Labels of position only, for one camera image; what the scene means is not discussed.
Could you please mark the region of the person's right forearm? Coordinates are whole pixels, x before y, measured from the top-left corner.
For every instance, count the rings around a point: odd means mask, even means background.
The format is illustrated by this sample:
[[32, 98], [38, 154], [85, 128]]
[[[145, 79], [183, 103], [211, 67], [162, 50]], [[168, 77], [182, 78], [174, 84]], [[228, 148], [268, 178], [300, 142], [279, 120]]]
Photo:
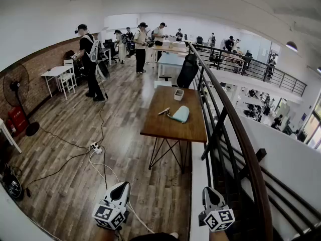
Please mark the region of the person's right forearm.
[[229, 239], [224, 231], [217, 231], [210, 233], [209, 241], [229, 241]]

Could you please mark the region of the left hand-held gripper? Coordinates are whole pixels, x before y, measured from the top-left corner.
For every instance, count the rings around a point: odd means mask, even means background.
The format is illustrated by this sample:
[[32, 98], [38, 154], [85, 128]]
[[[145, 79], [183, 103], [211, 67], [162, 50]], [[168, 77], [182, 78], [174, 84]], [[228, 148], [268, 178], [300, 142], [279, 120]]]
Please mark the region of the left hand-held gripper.
[[[127, 181], [120, 182], [108, 188], [105, 192], [104, 199], [95, 204], [92, 217], [98, 227], [108, 230], [122, 230], [122, 224], [126, 223], [128, 210], [124, 207], [129, 202], [130, 183]], [[120, 204], [115, 205], [107, 200], [118, 201]]]

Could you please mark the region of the black metal table legs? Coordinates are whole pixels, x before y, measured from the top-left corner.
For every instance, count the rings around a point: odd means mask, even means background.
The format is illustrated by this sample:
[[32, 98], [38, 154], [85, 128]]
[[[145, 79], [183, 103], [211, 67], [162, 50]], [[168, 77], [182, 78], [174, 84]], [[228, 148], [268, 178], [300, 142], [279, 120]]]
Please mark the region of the black metal table legs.
[[[172, 145], [169, 143], [168, 139], [166, 138], [161, 138], [161, 142], [158, 145], [158, 140], [159, 138], [156, 137], [153, 145], [153, 150], [149, 161], [148, 169], [151, 170], [152, 167], [155, 166], [160, 160], [162, 160], [165, 155], [170, 153], [171, 155], [173, 155], [176, 163], [178, 164], [181, 170], [181, 173], [184, 174], [186, 163], [187, 163], [188, 152], [190, 150], [189, 149], [190, 142], [186, 141], [186, 148], [185, 148], [185, 151], [183, 151], [182, 141], [180, 140], [176, 140]], [[163, 147], [163, 145], [167, 145], [168, 148], [161, 155], [159, 155], [159, 152]]]

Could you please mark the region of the small white table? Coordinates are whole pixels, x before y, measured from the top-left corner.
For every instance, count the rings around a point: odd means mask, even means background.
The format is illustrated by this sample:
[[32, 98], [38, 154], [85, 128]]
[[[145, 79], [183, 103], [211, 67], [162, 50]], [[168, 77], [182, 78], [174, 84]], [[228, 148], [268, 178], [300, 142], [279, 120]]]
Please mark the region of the small white table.
[[[52, 92], [51, 92], [51, 89], [50, 89], [50, 86], [49, 86], [49, 81], [52, 80], [52, 79], [55, 79], [56, 80], [56, 84], [57, 84], [57, 87], [58, 87], [58, 77], [66, 72], [70, 67], [65, 67], [65, 66], [57, 66], [57, 67], [54, 67], [52, 68], [51, 70], [43, 73], [41, 76], [45, 78], [45, 82], [46, 82], [46, 85], [47, 85], [47, 88], [48, 88], [48, 91], [49, 91], [49, 94], [50, 94], [50, 97], [53, 97], [52, 96]], [[64, 88], [63, 90], [63, 93], [64, 93], [64, 96], [65, 96], [65, 99], [68, 100], [67, 98], [67, 94], [66, 94], [66, 89]]]

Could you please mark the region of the dark top white leg desk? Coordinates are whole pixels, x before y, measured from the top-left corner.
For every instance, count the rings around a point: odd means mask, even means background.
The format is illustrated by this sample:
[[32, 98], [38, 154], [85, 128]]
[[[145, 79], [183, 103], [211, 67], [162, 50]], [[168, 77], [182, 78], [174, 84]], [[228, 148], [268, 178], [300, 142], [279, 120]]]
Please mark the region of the dark top white leg desk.
[[112, 63], [111, 63], [111, 49], [110, 48], [102, 48], [102, 50], [100, 52], [100, 58], [105, 64], [108, 64], [109, 66], [111, 66], [112, 65]]

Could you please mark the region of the light blue zip pouch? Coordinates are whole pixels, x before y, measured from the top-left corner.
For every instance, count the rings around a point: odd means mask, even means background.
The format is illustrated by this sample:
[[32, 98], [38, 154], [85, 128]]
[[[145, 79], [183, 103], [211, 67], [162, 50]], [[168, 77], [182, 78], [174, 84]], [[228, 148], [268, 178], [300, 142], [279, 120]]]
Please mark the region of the light blue zip pouch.
[[189, 117], [189, 108], [182, 105], [175, 113], [174, 115], [169, 115], [168, 114], [168, 117], [171, 118], [171, 119], [174, 119], [180, 123], [185, 123], [187, 120], [188, 120], [188, 117]]

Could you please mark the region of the red fire equipment box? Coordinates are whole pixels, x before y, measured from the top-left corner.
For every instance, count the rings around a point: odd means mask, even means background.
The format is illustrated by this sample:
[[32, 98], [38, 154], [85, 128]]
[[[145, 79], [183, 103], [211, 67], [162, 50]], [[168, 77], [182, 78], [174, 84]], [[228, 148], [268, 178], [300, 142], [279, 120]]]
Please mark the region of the red fire equipment box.
[[8, 119], [11, 119], [15, 125], [16, 133], [12, 133], [15, 137], [23, 132], [28, 126], [27, 119], [20, 106], [14, 107], [8, 111]]

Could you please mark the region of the black standing fan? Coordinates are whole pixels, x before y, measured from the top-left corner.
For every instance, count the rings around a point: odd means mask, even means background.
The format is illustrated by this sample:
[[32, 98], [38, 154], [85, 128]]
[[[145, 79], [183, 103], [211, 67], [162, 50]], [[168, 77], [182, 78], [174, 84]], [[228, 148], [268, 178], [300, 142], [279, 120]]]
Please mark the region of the black standing fan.
[[4, 97], [12, 107], [19, 107], [27, 121], [26, 135], [28, 137], [37, 133], [40, 128], [38, 122], [31, 123], [23, 108], [29, 92], [29, 74], [23, 64], [17, 64], [13, 70], [7, 72], [3, 79]]

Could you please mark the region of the white wooden chair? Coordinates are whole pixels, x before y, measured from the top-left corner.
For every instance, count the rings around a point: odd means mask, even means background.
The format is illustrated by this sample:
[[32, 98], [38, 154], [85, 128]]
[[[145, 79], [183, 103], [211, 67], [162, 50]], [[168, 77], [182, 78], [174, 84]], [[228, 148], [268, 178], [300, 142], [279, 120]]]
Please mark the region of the white wooden chair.
[[70, 68], [58, 77], [58, 89], [60, 92], [63, 92], [64, 88], [68, 90], [68, 92], [71, 90], [75, 92], [77, 82], [74, 72], [74, 61], [72, 59], [64, 60], [64, 66]]

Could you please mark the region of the stair railing with wooden handrail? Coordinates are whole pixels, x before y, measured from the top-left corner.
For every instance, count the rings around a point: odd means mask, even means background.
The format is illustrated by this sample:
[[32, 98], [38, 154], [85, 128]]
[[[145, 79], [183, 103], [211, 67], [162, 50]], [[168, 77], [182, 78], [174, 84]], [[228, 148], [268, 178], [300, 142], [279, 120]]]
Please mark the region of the stair railing with wooden handrail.
[[294, 231], [290, 241], [321, 241], [321, 209], [260, 165], [267, 150], [253, 148], [198, 45], [190, 45], [189, 55], [195, 57], [198, 66], [193, 86], [207, 135], [197, 160], [204, 162], [206, 186], [219, 191], [235, 212], [232, 241], [285, 241], [283, 226]]

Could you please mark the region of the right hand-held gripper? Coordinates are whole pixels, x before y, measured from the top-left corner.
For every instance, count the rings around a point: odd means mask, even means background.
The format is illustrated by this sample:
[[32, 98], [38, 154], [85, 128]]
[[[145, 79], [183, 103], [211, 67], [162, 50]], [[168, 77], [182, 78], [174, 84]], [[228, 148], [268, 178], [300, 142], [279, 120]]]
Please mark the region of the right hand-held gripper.
[[[220, 206], [215, 209], [208, 208], [208, 198], [212, 205]], [[211, 187], [205, 187], [202, 191], [202, 203], [206, 210], [198, 216], [199, 226], [207, 226], [209, 231], [224, 231], [234, 222], [233, 209], [225, 205], [225, 199], [221, 193]]]

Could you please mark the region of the large glass window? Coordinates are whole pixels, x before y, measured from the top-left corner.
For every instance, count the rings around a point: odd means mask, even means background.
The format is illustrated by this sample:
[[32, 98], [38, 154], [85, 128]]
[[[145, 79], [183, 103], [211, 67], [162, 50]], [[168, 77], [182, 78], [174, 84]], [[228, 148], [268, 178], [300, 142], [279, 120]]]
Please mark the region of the large glass window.
[[321, 153], [321, 97], [316, 103], [316, 106], [303, 130], [306, 134], [303, 142], [310, 148]]

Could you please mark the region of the black mesh highback office chair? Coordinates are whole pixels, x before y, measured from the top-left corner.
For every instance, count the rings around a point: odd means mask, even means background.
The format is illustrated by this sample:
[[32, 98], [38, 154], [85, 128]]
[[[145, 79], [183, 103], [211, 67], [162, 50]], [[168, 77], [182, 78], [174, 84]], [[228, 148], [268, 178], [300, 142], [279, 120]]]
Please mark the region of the black mesh highback office chair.
[[158, 78], [158, 80], [170, 81], [174, 87], [189, 88], [198, 71], [197, 56], [195, 54], [188, 54], [174, 83], [171, 81], [172, 76], [163, 76]]

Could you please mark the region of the light blue table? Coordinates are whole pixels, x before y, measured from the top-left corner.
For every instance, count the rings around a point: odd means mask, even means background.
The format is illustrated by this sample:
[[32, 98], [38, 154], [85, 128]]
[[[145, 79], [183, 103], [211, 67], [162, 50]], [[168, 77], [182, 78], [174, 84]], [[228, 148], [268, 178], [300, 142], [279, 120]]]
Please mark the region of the light blue table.
[[185, 54], [163, 53], [157, 62], [158, 78], [165, 76], [165, 68], [172, 67], [180, 69], [185, 61]]

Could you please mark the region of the black metal balcony railing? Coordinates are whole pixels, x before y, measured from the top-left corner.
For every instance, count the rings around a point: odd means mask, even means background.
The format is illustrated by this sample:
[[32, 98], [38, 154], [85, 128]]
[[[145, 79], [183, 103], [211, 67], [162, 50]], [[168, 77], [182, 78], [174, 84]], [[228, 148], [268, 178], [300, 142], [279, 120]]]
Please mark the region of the black metal balcony railing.
[[274, 64], [262, 63], [250, 55], [192, 44], [205, 64], [215, 70], [223, 70], [250, 77], [274, 85], [282, 90], [303, 96], [307, 85], [297, 78], [275, 68]]

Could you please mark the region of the black swivel office chair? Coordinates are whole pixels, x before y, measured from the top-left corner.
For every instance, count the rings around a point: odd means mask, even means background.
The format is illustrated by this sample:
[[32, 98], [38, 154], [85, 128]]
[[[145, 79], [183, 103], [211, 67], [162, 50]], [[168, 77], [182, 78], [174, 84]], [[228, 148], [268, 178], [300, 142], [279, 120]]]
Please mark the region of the black swivel office chair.
[[114, 61], [117, 63], [119, 61], [118, 51], [116, 51], [116, 44], [112, 39], [105, 39], [103, 42], [104, 48], [111, 49], [111, 63]]

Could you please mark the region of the person's left forearm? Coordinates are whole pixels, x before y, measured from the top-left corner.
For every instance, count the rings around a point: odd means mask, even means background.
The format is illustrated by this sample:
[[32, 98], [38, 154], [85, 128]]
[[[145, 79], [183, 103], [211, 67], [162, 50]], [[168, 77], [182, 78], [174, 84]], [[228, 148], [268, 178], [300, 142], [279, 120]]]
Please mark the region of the person's left forearm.
[[95, 241], [116, 241], [116, 234], [114, 230], [99, 228]]

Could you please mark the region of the crowd of distant people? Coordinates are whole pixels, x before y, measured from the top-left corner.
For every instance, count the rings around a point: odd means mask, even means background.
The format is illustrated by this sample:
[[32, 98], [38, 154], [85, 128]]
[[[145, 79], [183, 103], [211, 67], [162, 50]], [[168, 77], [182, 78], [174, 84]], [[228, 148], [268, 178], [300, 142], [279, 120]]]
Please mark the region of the crowd of distant people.
[[251, 89], [247, 93], [247, 97], [256, 98], [259, 100], [260, 104], [246, 103], [246, 109], [243, 113], [246, 117], [252, 118], [256, 122], [263, 123], [275, 130], [280, 130], [283, 115], [272, 117], [270, 113], [273, 109], [274, 98], [270, 98], [269, 94], [263, 99], [263, 94], [258, 97], [256, 95], [256, 90]]

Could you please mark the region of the black round device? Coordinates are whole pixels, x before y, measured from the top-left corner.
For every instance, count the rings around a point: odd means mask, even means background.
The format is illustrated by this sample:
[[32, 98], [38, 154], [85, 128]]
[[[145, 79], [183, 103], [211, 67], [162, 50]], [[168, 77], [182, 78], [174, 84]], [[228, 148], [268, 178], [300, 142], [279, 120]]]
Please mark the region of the black round device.
[[2, 175], [2, 183], [9, 196], [14, 200], [22, 200], [24, 189], [15, 174], [14, 168], [5, 164]]

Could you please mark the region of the person's black shirt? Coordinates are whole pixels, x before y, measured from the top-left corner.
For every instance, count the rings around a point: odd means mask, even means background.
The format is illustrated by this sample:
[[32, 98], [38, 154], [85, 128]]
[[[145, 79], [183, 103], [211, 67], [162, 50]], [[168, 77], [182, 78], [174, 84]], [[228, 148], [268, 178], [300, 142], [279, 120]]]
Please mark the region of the person's black shirt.
[[172, 234], [160, 232], [136, 236], [129, 241], [180, 241]]

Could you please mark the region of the light wooden top table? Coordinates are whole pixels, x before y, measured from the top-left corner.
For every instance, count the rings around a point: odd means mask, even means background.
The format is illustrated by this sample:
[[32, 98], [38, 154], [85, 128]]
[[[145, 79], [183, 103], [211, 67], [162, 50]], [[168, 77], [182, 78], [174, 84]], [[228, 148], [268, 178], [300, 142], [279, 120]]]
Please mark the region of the light wooden top table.
[[161, 53], [174, 53], [174, 54], [185, 54], [187, 56], [186, 48], [178, 48], [178, 47], [167, 47], [167, 46], [153, 46], [152, 47], [152, 66], [155, 67], [157, 64], [157, 53], [161, 51]]

